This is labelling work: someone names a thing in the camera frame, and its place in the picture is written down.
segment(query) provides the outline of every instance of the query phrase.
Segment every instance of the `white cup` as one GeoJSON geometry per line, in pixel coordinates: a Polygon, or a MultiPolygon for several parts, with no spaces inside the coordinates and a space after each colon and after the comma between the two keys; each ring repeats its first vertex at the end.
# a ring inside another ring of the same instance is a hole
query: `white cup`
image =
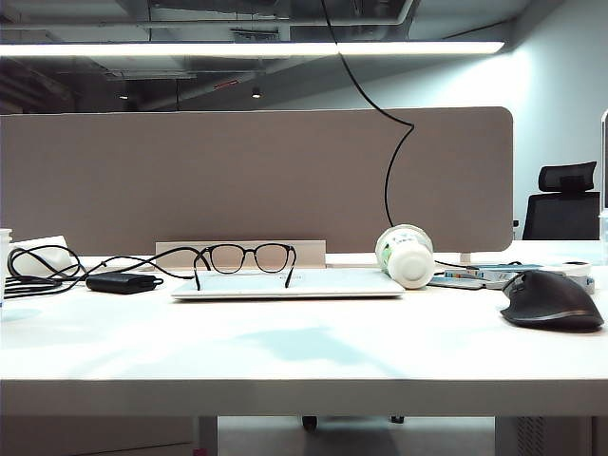
{"type": "Polygon", "coordinates": [[[0,308],[4,303],[4,285],[8,275],[7,259],[9,257],[9,228],[0,228],[0,308]]]}
{"type": "Polygon", "coordinates": [[[375,253],[380,268],[405,288],[424,287],[435,272],[433,243],[417,226],[389,228],[376,242],[375,253]]]}

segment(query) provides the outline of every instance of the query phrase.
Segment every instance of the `fluorescent light fixture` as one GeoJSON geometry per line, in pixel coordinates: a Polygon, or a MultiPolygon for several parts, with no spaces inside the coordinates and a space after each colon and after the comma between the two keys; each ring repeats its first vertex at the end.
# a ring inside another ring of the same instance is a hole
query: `fluorescent light fixture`
{"type": "Polygon", "coordinates": [[[290,57],[335,55],[493,54],[502,42],[375,43],[99,43],[0,45],[0,57],[290,57]]]}

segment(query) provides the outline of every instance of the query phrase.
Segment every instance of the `laptop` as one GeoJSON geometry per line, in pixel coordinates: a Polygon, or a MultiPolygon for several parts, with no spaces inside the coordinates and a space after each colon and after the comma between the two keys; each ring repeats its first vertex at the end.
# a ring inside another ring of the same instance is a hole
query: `laptop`
{"type": "Polygon", "coordinates": [[[200,291],[193,279],[181,285],[171,296],[177,299],[285,299],[399,296],[405,291],[378,268],[295,269],[289,288],[285,288],[288,273],[239,271],[226,275],[203,271],[199,272],[200,291]]]}

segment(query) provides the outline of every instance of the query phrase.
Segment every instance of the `exposed ceiling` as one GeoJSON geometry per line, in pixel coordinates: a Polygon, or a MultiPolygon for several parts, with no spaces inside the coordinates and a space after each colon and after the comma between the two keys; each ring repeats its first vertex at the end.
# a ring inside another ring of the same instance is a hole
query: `exposed ceiling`
{"type": "MultiPolygon", "coordinates": [[[[508,39],[509,25],[539,0],[326,0],[338,39],[405,41],[508,39]]],[[[330,41],[320,0],[4,0],[4,43],[330,41]]],[[[128,92],[125,109],[162,109],[308,59],[3,59],[0,109],[78,108],[91,89],[128,92]]]]}

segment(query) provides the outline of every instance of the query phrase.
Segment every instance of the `eyeglasses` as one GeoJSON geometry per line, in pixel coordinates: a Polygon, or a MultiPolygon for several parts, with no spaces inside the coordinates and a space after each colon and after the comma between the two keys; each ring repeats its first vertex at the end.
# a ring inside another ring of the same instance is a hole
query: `eyeglasses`
{"type": "Polygon", "coordinates": [[[255,249],[245,249],[237,244],[216,244],[202,249],[194,258],[194,279],[197,283],[197,291],[201,289],[199,275],[197,274],[199,260],[202,260],[205,264],[207,271],[211,271],[211,267],[213,267],[221,274],[234,274],[243,267],[245,257],[249,252],[254,255],[259,270],[269,274],[283,271],[289,261],[289,253],[292,252],[291,269],[285,279],[285,288],[289,288],[295,266],[295,248],[293,245],[269,242],[260,244],[255,249]],[[209,261],[205,258],[205,254],[209,256],[209,261]]]}

